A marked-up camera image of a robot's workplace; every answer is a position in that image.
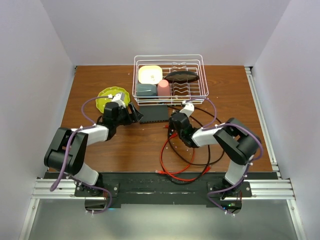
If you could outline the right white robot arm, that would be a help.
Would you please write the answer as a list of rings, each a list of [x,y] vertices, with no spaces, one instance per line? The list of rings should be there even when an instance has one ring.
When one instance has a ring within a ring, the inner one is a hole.
[[[208,193],[209,196],[222,193],[235,196],[241,190],[240,184],[244,181],[249,166],[263,155],[260,138],[236,118],[209,128],[196,128],[191,125],[185,113],[178,111],[169,118],[168,126],[187,147],[199,148],[218,144],[229,157],[228,170],[221,184],[213,187]]]

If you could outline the black network switch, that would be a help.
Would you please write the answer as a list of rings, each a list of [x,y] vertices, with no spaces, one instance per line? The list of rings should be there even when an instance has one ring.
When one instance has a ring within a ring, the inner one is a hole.
[[[169,120],[167,105],[146,105],[140,106],[139,112],[143,115],[140,124],[163,123]]]

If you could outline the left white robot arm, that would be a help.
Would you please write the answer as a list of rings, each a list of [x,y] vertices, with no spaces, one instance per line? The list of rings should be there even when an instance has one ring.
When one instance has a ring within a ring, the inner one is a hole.
[[[109,102],[104,107],[102,116],[93,125],[58,128],[44,156],[44,165],[59,171],[49,190],[55,191],[63,175],[67,174],[80,183],[80,186],[86,187],[86,191],[92,196],[102,194],[102,175],[85,163],[87,146],[109,141],[116,134],[117,127],[137,123],[142,118],[143,114],[131,102],[127,106]]]

